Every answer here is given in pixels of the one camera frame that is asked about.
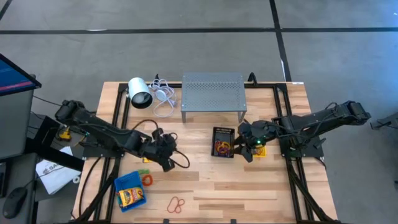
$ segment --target gray carpet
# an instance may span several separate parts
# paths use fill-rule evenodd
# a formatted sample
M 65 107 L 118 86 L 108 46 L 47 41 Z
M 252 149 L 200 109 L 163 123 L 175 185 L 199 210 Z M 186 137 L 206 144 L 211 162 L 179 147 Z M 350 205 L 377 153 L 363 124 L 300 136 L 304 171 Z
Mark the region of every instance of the gray carpet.
M 278 0 L 281 27 L 398 27 L 396 1 Z M 273 27 L 263 0 L 13 0 L 0 30 Z M 284 33 L 293 81 L 305 82 L 313 111 L 359 101 L 373 120 L 398 112 L 398 32 Z M 105 81 L 156 73 L 254 72 L 283 81 L 274 33 L 1 35 L 0 52 L 37 75 L 35 92 L 50 101 L 76 99 L 95 110 Z M 34 100 L 32 110 L 57 107 Z M 327 173 L 339 219 L 396 223 L 398 130 L 370 125 L 325 134 Z M 73 190 L 39 205 L 38 223 L 65 222 Z

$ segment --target small black tray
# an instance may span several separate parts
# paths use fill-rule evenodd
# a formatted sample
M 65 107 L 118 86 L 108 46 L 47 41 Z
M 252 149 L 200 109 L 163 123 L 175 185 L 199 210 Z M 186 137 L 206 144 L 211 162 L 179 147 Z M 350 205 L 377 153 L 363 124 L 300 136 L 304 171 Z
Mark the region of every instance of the small black tray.
M 214 127 L 213 140 L 211 142 L 211 155 L 217 157 L 224 157 L 224 158 L 233 158 L 234 157 L 233 148 L 235 140 L 234 135 L 235 135 L 235 129 Z M 231 146 L 231 148 L 227 153 L 220 154 L 216 150 L 216 141 L 226 141 Z

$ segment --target monitor screen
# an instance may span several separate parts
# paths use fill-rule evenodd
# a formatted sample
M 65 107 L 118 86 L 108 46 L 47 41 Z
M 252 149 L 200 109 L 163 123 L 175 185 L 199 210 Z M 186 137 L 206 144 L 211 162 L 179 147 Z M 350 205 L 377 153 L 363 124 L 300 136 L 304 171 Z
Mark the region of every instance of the monitor screen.
M 0 55 L 0 96 L 31 90 L 41 84 L 25 71 Z

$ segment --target wooden table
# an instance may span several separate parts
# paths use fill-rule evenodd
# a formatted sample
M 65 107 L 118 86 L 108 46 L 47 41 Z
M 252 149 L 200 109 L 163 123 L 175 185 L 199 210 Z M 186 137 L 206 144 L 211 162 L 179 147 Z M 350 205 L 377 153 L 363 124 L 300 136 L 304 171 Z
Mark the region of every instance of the wooden table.
M 112 122 L 118 86 L 119 82 L 104 83 L 98 105 L 97 116 L 109 123 Z M 287 83 L 287 88 L 293 114 L 311 113 L 304 85 Z M 176 89 L 176 93 L 180 99 L 180 89 Z M 246 98 L 248 112 L 245 118 L 248 121 L 277 116 L 271 89 L 247 88 Z M 124 99 L 125 97 L 121 102 L 119 127 Z M 169 109 L 165 106 L 164 113 L 168 113 Z M 247 163 L 239 155 L 235 155 L 234 159 L 210 155 L 213 127 L 237 130 L 236 113 L 189 113 L 187 123 L 183 124 L 180 105 L 169 118 L 156 118 L 152 109 L 138 110 L 131 106 L 127 128 L 142 119 L 156 120 L 165 133 L 176 132 L 177 147 L 188 156 L 191 166 L 189 169 L 176 167 L 165 173 L 156 163 L 144 164 L 140 158 L 126 154 L 121 161 L 119 176 L 145 168 L 150 169 L 154 183 L 144 189 L 147 203 L 137 209 L 121 213 L 115 200 L 112 223 L 162 223 L 165 218 L 169 218 L 172 223 L 230 223 L 231 219 L 237 219 L 238 223 L 295 223 L 286 164 L 280 155 L 278 140 L 267 144 L 267 157 L 254 158 L 252 163 Z M 153 129 L 152 123 L 144 123 L 138 128 L 148 134 Z M 178 154 L 173 155 L 173 158 L 182 164 L 186 163 Z M 78 214 L 83 182 L 94 161 L 95 159 L 88 159 L 85 162 L 73 208 L 75 216 Z M 98 191 L 103 161 L 104 159 L 100 160 L 90 176 L 82 210 L 90 204 Z M 303 163 L 310 193 L 327 215 L 337 218 L 325 168 L 312 158 L 304 158 Z M 301 193 L 298 194 L 302 216 L 306 219 L 303 197 Z M 174 196 L 185 200 L 179 214 L 167 211 L 167 205 Z M 101 219 L 105 218 L 107 202 L 108 193 L 103 200 Z

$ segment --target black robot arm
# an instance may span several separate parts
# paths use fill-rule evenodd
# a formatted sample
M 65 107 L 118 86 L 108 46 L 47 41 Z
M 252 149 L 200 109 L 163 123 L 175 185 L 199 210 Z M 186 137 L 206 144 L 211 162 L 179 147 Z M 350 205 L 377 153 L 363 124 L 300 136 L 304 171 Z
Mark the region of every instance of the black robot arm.
M 238 127 L 239 137 L 235 139 L 234 153 L 241 154 L 248 162 L 252 161 L 252 150 L 264 146 L 275 138 L 289 139 L 291 150 L 303 150 L 308 147 L 320 147 L 325 139 L 314 141 L 320 134 L 342 125 L 362 125 L 371 115 L 360 103 L 347 101 L 338 105 L 331 103 L 324 110 L 305 116 L 283 116 L 271 121 L 246 120 Z
M 159 163 L 164 172 L 175 167 L 174 161 L 170 159 L 177 147 L 175 139 L 171 134 L 163 134 L 157 124 L 152 137 L 134 129 L 119 129 L 90 113 L 82 102 L 73 100 L 64 100 L 55 118 L 63 124 L 78 126 L 89 132 L 105 149 L 146 157 Z

